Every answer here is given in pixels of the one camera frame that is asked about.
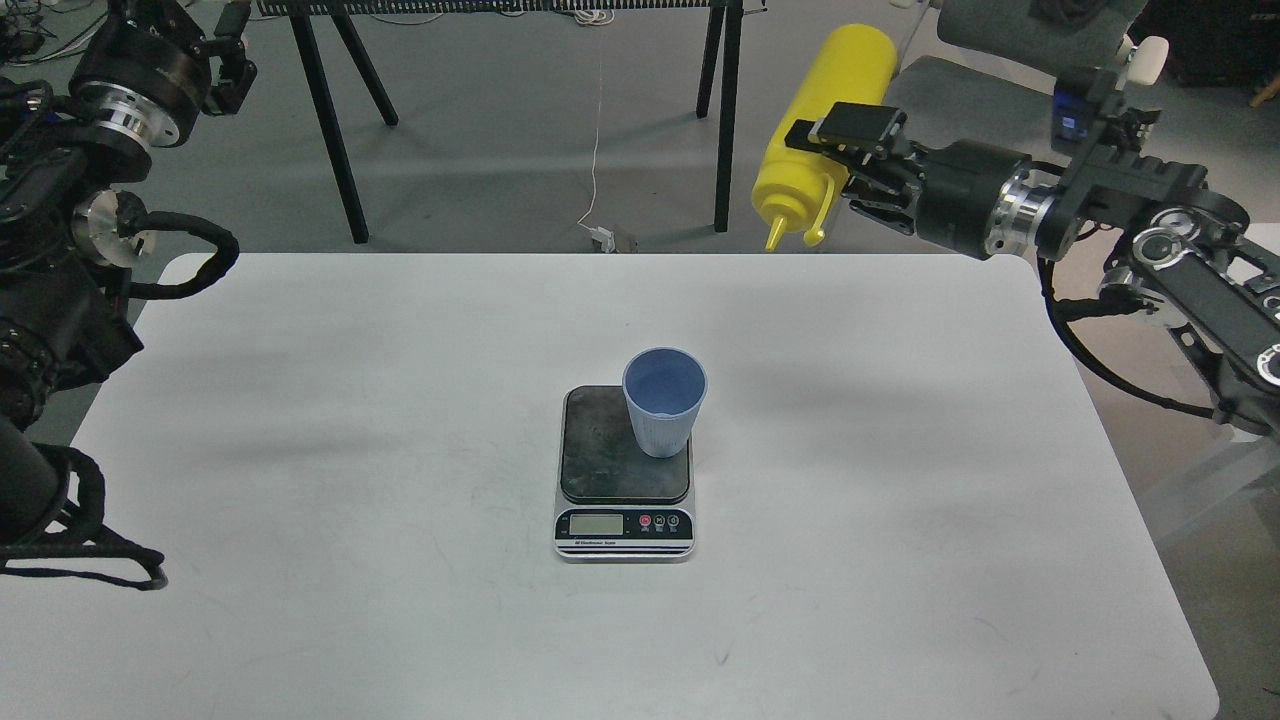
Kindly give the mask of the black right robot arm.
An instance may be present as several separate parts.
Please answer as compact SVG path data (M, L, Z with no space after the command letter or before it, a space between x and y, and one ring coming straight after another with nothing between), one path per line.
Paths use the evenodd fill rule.
M1247 237L1251 219L1197 164L1146 156L1156 110L1125 104L1115 70L1074 67L1053 87L1051 143L1068 167L960 140L902 137L906 114L823 102L781 126L788 149L850 174L835 192L904 234L986 260L1033 249L1059 338L1114 387L1161 407L1277 433L1277 256ZM1147 316L1181 343L1212 406L1137 388L1102 366L1070 324Z

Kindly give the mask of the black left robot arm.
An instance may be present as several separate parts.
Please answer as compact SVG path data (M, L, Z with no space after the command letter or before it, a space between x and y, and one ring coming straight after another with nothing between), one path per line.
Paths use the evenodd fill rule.
M239 256L229 231L150 211L128 184L202 115L236 114L257 76L229 1L205 31L178 1L111 1L68 90L3 81L3 543L41 536L67 451L26 434L50 395L108 379L142 345L128 302L187 299Z

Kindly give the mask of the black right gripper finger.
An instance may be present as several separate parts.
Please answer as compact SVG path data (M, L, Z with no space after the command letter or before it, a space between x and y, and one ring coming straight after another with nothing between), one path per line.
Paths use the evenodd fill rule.
M905 236L916 233L916 197L910 186L895 192L869 184L849 184L842 197L856 214Z
M924 177L913 142L902 137L906 122L900 108L836 102L815 120L796 119L783 142L836 161L874 190L902 191Z

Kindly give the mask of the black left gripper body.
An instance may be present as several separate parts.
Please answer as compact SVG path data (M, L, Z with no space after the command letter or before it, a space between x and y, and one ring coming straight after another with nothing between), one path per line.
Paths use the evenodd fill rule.
M188 141L211 85L195 46L205 32L179 1L109 1L105 19L72 73L70 95L88 101L111 86L166 118L161 147Z

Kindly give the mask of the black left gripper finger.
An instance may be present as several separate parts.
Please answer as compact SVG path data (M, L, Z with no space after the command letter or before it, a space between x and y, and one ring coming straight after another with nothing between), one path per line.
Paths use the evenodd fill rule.
M210 117L234 115L257 78L257 67L246 56L244 31L252 15L251 1L228 1L212 37L205 41L210 58L219 60L218 77L205 99Z

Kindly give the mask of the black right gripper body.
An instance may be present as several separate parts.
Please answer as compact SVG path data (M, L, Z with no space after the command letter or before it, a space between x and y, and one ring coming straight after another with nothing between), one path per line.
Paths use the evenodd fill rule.
M1051 187L1033 184L1032 158L970 140L923 158L916 234L978 260L1021 255L1051 209Z

